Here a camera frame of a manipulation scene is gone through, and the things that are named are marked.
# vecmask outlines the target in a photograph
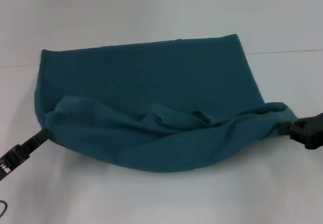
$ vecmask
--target black cable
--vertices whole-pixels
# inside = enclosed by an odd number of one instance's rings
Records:
[[[0,203],[2,203],[3,205],[5,205],[4,210],[0,214],[0,218],[1,218],[4,215],[4,213],[7,211],[8,204],[4,200],[0,200]]]

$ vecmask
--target white background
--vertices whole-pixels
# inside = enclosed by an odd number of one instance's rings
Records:
[[[0,0],[0,155],[39,131],[40,51],[237,33],[265,101],[323,112],[323,0]],[[185,173],[99,162],[47,142],[0,182],[1,223],[321,224],[323,149],[288,138]]]

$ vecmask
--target white surface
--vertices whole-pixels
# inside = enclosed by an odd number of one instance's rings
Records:
[[[0,65],[39,52],[219,37],[246,53],[323,49],[323,0],[0,0]]]
[[[0,155],[39,130],[40,50],[238,33],[246,53],[323,49],[323,0],[0,0]],[[323,51],[248,55],[266,101],[323,112]],[[0,182],[8,224],[321,224],[323,148],[259,142],[185,173],[128,170],[47,142]]]

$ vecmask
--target white table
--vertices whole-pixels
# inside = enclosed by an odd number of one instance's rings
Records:
[[[321,113],[322,4],[0,0],[0,155],[39,131],[33,92],[43,48],[237,33],[265,101],[282,101],[299,117]],[[10,224],[321,224],[323,148],[309,151],[288,138],[271,139],[208,168],[155,174],[47,142],[0,182],[0,199],[9,204],[0,222]]]

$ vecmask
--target teal cloth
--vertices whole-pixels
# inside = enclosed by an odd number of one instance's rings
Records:
[[[264,103],[237,35],[43,50],[35,110],[55,143],[152,172],[212,165],[296,120]]]

